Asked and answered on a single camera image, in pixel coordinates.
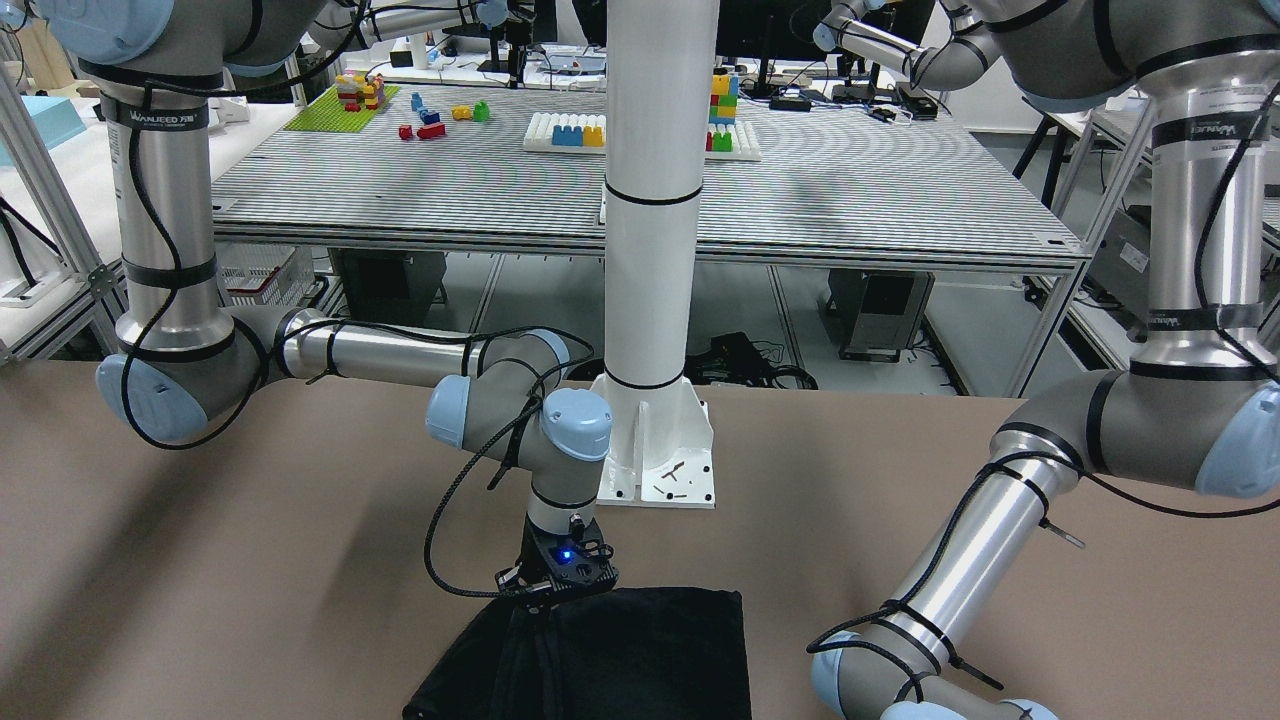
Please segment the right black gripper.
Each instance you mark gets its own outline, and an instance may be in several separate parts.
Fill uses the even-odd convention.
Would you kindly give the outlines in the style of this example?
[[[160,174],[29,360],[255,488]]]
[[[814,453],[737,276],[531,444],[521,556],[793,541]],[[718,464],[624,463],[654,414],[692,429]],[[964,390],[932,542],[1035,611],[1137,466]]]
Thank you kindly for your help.
[[[557,561],[559,537],[544,530],[524,530],[517,561],[520,598],[527,607],[547,606],[561,579]]]

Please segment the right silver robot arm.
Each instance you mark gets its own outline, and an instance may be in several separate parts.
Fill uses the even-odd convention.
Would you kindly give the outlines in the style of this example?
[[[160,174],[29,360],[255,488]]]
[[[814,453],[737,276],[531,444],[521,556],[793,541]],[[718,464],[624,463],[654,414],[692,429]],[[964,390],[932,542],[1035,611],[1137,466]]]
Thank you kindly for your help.
[[[3,23],[46,22],[101,92],[111,140],[128,307],[97,366],[106,405],[141,439],[193,448],[285,379],[353,377],[431,388],[444,445],[530,471],[521,547],[492,596],[530,611],[614,588],[595,518],[613,414],[563,387],[577,338],[545,327],[458,334],[230,300],[212,237],[210,102],[225,76],[268,76],[319,19],[333,55],[364,37],[369,3],[5,1]]]

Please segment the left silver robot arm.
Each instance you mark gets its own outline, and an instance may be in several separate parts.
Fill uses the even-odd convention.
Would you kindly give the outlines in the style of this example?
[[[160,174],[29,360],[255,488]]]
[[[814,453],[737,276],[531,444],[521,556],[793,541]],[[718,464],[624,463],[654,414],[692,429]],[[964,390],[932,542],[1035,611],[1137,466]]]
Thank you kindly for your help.
[[[846,719],[1047,719],[943,678],[1051,501],[1082,478],[1253,498],[1277,484],[1277,359],[1260,342],[1265,141],[1277,96],[1275,1],[946,1],[951,36],[918,47],[835,1],[815,44],[954,90],[1005,60],[1029,102],[1082,111],[1138,87],[1152,113],[1149,313],[1120,372],[1027,400],[989,461],[881,607],[809,646],[818,696]]]

